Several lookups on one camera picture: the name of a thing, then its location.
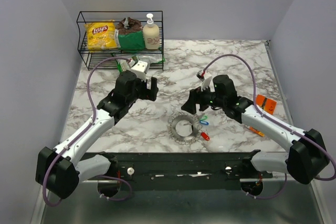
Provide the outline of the orange packet near arm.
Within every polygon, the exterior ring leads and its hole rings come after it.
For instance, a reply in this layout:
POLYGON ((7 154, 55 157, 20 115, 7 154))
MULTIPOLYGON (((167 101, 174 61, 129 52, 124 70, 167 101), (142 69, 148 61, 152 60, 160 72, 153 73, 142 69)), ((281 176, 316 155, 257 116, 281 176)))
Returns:
POLYGON ((261 131, 255 129, 255 128, 253 128, 253 127, 249 127, 249 130, 251 130, 253 133, 255 133, 255 134, 257 134, 257 135, 259 135, 259 136, 261 136, 261 137, 264 137, 264 136, 265 136, 264 133, 262 133, 261 131))

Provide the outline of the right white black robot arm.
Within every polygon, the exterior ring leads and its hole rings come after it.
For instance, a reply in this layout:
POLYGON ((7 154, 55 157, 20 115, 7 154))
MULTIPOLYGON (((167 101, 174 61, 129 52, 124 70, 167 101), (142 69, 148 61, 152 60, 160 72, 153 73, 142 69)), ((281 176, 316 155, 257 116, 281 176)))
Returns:
POLYGON ((230 119, 261 131, 285 150, 283 153, 256 151, 241 165, 246 177, 255 177, 259 172, 279 172, 290 174, 306 185, 330 163, 318 131, 299 129, 254 106, 252 100, 237 95, 233 80, 225 74, 203 79, 200 87, 190 90, 181 109, 196 114, 209 107, 221 109, 230 119))

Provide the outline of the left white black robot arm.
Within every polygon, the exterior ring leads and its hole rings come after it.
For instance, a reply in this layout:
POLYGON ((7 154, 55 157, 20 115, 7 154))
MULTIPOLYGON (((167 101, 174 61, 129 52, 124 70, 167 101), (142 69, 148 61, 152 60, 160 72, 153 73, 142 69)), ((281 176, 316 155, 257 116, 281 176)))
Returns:
POLYGON ((113 128, 137 100, 155 101, 157 79, 135 70, 122 72, 115 87, 98 105, 93 114, 71 137, 54 148, 44 147, 38 154, 36 182, 43 187, 43 197, 50 191, 60 199, 69 197, 82 181, 102 176, 112 179, 116 166, 106 154, 83 160, 87 150, 102 134, 113 128))

